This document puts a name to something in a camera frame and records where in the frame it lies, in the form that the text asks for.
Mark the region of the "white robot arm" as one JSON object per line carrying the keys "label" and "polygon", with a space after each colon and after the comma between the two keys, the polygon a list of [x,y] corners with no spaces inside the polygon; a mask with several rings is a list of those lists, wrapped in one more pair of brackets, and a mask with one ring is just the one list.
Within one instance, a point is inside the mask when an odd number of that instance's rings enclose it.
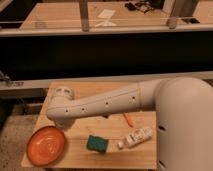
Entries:
{"label": "white robot arm", "polygon": [[213,171],[213,85],[198,78],[138,82],[80,99],[60,88],[47,117],[65,127],[79,118],[137,111],[156,113],[159,171]]}

